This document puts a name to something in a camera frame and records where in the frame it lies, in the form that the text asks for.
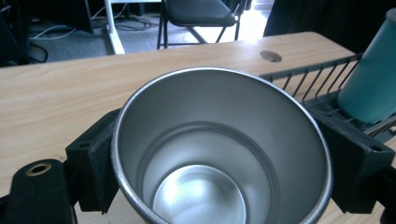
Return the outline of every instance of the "light wood tabletop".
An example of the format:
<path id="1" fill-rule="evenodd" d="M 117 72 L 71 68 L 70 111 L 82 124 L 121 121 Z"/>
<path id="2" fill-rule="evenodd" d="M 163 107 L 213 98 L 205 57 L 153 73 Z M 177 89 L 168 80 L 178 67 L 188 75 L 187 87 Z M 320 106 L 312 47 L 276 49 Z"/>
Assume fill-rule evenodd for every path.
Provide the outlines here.
<path id="1" fill-rule="evenodd" d="M 264 60 L 263 50 L 279 54 L 282 61 Z M 70 143 L 157 76 L 194 66 L 262 75 L 351 55 L 321 35 L 300 33 L 0 68 L 0 196 L 8 194 L 11 178 L 22 166 L 42 159 L 64 161 Z M 381 209 L 379 205 L 371 215 L 350 215 L 330 202 L 320 222 L 376 223 Z M 79 223 L 143 223 L 120 192 L 103 216 L 81 213 L 78 206 L 76 210 Z"/>

